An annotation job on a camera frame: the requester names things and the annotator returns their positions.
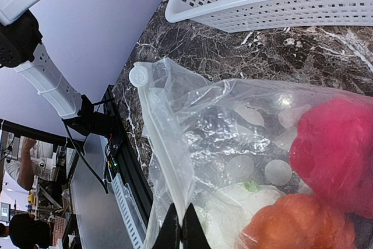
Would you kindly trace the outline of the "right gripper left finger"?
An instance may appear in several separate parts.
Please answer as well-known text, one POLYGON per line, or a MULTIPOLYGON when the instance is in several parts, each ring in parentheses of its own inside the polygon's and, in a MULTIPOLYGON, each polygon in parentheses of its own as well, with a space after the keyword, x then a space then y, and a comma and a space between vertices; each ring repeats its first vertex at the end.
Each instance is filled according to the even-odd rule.
POLYGON ((181 230, 177 211, 171 204, 152 249, 179 249, 181 230))

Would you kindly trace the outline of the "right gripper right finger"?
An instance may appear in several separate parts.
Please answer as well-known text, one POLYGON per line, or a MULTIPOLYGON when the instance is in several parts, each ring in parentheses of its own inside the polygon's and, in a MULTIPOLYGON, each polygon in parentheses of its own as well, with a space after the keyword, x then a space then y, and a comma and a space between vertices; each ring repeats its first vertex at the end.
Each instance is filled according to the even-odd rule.
POLYGON ((189 204, 182 221, 182 245, 186 249, 210 249, 192 203, 189 204))

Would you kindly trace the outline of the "white fake cauliflower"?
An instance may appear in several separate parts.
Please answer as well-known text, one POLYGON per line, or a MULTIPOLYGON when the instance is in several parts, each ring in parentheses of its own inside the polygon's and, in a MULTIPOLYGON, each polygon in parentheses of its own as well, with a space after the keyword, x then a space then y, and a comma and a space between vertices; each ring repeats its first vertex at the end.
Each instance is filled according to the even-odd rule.
POLYGON ((285 195, 275 186, 252 180, 218 189, 204 207, 195 206, 195 211, 211 248, 234 248, 238 234, 252 217, 285 195))

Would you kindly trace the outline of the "clear zip top bag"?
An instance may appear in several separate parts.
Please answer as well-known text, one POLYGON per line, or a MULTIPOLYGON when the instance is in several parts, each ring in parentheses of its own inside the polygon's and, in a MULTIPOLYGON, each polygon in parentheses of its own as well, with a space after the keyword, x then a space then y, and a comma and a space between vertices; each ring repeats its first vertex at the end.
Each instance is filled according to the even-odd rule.
MULTIPOLYGON (((138 90, 152 149, 145 248, 153 247, 171 204, 183 248, 182 221, 190 203, 202 208, 218 189, 252 180, 286 195, 313 195, 343 212, 318 198, 293 170, 290 149, 308 110, 336 97, 363 95, 275 80, 213 83, 168 58, 136 62, 129 80, 138 90)), ((371 248, 372 218, 343 213, 354 225, 356 248, 371 248)))

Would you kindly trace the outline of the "orange fake pumpkin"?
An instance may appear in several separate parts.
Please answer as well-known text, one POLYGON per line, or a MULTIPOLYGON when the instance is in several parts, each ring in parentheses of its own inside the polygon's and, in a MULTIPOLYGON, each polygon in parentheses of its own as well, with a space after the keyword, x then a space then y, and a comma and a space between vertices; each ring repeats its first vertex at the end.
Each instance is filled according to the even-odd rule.
POLYGON ((313 195, 291 194, 260 209, 236 248, 356 248, 353 223, 313 195))

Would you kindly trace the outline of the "red fake food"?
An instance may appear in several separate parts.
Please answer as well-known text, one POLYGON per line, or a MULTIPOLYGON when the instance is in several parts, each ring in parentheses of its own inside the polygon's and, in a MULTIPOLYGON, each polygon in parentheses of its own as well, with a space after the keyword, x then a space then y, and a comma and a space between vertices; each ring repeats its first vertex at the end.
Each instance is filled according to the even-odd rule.
POLYGON ((304 113, 290 165, 318 198, 372 218, 372 98, 336 97, 304 113))

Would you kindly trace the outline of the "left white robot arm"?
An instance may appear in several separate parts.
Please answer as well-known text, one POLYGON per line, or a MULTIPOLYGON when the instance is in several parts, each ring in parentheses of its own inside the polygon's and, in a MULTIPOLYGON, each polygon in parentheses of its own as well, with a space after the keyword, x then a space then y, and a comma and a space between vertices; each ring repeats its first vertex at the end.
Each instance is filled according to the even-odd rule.
POLYGON ((26 78, 53 106, 66 129, 109 137, 115 118, 96 111, 95 104, 72 87, 48 55, 38 21, 29 10, 39 1, 1 0, 1 66, 26 78))

